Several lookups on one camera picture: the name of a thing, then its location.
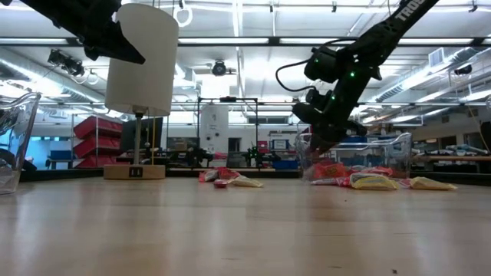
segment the plastic bin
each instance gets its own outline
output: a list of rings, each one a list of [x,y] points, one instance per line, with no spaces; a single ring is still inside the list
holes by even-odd
[[[14,100],[0,101],[0,195],[15,192],[22,168],[35,170],[35,166],[24,166],[36,110],[41,95],[29,93]]]
[[[386,169],[394,179],[409,178],[412,136],[403,133],[389,140],[375,140],[366,143],[339,143],[326,153],[318,149],[311,151],[312,133],[297,136],[295,148],[303,172],[303,180],[338,184],[339,179],[350,173]]]

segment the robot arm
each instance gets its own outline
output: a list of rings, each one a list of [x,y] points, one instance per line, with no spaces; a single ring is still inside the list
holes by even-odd
[[[112,15],[121,0],[21,0],[35,11],[51,19],[57,28],[77,36],[85,54],[92,60],[99,56],[143,64],[145,58],[123,36],[119,22]],[[0,0],[10,5],[12,0]]]
[[[313,48],[314,53],[305,66],[305,76],[315,81],[336,83],[333,91],[320,95],[316,89],[309,91],[306,103],[297,103],[293,113],[313,126],[313,132],[321,139],[311,143],[311,150],[321,147],[328,150],[346,138],[346,130],[354,130],[364,136],[366,129],[350,121],[351,111],[358,106],[358,98],[371,78],[381,80],[379,66],[396,48],[404,34],[422,18],[438,0],[402,1],[398,10],[389,18],[374,25],[360,38],[334,51],[328,45]]]

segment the wooden base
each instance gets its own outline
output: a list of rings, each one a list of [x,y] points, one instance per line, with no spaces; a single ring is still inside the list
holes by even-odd
[[[141,180],[164,179],[166,167],[157,165],[106,165],[104,179]]]

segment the table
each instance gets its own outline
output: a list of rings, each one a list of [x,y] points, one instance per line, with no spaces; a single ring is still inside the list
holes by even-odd
[[[427,171],[433,171],[434,163],[439,161],[467,161],[475,162],[477,173],[491,172],[491,156],[413,156],[411,162],[424,163]]]
[[[485,275],[491,189],[264,180],[30,182],[0,197],[2,276]]]
[[[57,163],[68,163],[68,169],[73,169],[74,161],[76,161],[76,160],[48,159],[48,162],[50,163],[51,169],[56,169]]]

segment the snack bag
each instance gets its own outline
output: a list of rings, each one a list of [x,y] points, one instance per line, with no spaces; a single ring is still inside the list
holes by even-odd
[[[238,187],[249,187],[249,188],[262,188],[263,184],[257,180],[247,178],[245,176],[239,176],[234,179],[229,180],[230,185]]]
[[[389,177],[391,177],[392,174],[394,174],[391,168],[386,168],[383,166],[376,166],[374,168],[363,169],[360,171],[360,173],[374,173],[374,174],[389,176]]]
[[[397,190],[397,183],[374,173],[354,173],[350,176],[350,185],[354,189]]]
[[[325,165],[317,163],[314,165],[313,179],[334,179],[346,176],[346,169],[342,163]]]
[[[240,173],[226,167],[219,167],[217,170],[220,179],[229,180],[240,176]]]
[[[415,177],[410,181],[410,186],[412,189],[425,189],[425,190],[440,190],[449,191],[457,189],[452,184],[441,183],[426,177]]]
[[[200,182],[211,182],[218,178],[218,170],[209,169],[204,172],[199,173],[199,181]]]

